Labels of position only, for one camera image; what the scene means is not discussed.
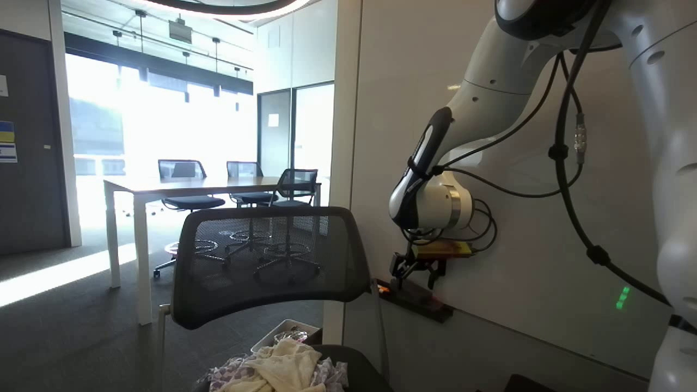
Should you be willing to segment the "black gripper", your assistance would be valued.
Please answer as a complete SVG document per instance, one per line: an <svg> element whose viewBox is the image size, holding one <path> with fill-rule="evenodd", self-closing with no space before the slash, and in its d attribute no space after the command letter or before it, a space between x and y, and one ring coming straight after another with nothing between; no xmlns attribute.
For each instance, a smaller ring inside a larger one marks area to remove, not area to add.
<svg viewBox="0 0 697 392"><path fill-rule="evenodd" d="M414 280L409 278L411 272L427 272L427 288L433 289L438 280L446 275L445 258L418 258L411 252L397 252L389 265L392 276L397 278L397 288L401 291L409 291Z"/></svg>

